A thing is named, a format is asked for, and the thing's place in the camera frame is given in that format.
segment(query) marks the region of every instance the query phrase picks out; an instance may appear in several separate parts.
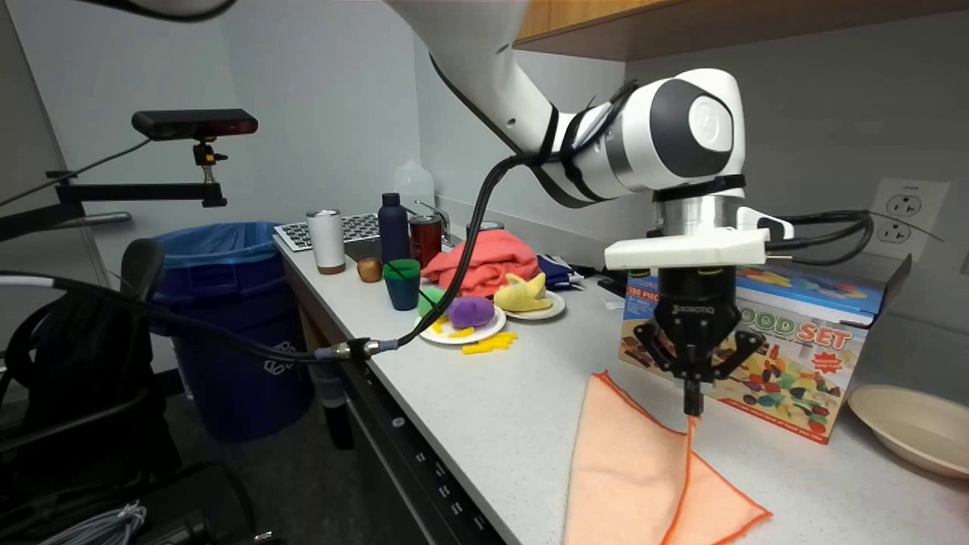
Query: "white plate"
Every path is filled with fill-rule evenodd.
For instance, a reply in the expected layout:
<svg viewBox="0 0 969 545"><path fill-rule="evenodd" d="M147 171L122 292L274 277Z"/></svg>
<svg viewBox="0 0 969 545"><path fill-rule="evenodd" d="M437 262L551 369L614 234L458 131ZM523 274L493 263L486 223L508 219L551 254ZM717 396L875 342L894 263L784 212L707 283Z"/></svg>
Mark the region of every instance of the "white plate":
<svg viewBox="0 0 969 545"><path fill-rule="evenodd" d="M566 312L566 301L561 293L544 292L544 301L551 301L549 309L542 309L542 312L508 312L508 320L551 320L551 317Z"/></svg>
<svg viewBox="0 0 969 545"><path fill-rule="evenodd" d="M433 342L433 344L469 344L469 342L481 342L481 339L486 339L486 335L496 335L501 326L505 326L505 312L493 305L493 317L486 320L486 326L478 326L478 330L469 332L469 335L453 339L453 335L451 335L453 326L451 326L451 320L444 320L444 330L437 332L433 326L426 326L426 330L421 332L421 339L426 339L426 342Z"/></svg>
<svg viewBox="0 0 969 545"><path fill-rule="evenodd" d="M902 459L969 479L969 408L930 393L870 384L847 401L851 411Z"/></svg>

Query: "white countertop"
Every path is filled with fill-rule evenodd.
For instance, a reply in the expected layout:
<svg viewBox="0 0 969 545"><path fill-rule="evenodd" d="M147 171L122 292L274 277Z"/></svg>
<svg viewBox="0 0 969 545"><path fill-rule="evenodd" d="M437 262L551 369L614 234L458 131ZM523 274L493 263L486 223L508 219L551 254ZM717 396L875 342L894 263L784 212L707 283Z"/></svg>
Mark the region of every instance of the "white countertop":
<svg viewBox="0 0 969 545"><path fill-rule="evenodd" d="M312 254L286 262L343 330L397 339L413 325L413 312L390 309L383 285L356 283L355 268L319 277ZM508 352L464 356L413 339L373 368L508 541L564 536L590 374L607 369L648 411L684 428L680 392L618 359L620 301L595 285L564 298L561 320L508 320L518 332ZM746 541L969 541L969 486L900 464L851 408L831 441L813 444L707 401L695 454L771 512Z"/></svg>

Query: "cardboard box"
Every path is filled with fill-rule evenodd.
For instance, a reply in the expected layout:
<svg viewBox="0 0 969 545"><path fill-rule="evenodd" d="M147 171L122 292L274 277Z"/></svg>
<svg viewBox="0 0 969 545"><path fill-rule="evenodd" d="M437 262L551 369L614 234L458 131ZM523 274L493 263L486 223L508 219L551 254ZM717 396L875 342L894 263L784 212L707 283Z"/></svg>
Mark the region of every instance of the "cardboard box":
<svg viewBox="0 0 969 545"><path fill-rule="evenodd" d="M620 356L652 369L658 368L631 339L631 326L652 320L655 302L658 280L629 277ZM766 347L730 379L713 383L707 396L805 439L828 441L881 302L885 292L875 285L792 270L739 270L739 326L759 330ZM717 347L713 365L730 352L733 335Z"/></svg>

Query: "electrical outlet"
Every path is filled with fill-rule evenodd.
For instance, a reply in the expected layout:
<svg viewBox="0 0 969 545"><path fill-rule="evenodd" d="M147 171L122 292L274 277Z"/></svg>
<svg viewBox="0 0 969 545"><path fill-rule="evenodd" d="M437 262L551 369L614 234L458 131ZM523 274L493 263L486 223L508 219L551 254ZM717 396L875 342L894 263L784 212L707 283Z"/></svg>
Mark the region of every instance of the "electrical outlet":
<svg viewBox="0 0 969 545"><path fill-rule="evenodd" d="M870 250L885 257L911 254L917 262L938 222L945 195L948 183L881 178L873 203L875 234Z"/></svg>

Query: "blue trash can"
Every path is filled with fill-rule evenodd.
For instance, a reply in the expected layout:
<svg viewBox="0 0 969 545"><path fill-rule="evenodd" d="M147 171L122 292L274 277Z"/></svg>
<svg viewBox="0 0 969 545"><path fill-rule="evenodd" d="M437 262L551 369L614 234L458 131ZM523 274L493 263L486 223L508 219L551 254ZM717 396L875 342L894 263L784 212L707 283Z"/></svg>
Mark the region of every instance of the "blue trash can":
<svg viewBox="0 0 969 545"><path fill-rule="evenodd" d="M301 347L271 223L209 223L153 240L162 268L151 301L271 347ZM306 368L261 359L224 339L172 332L182 379L217 441L247 441L293 425L312 407Z"/></svg>

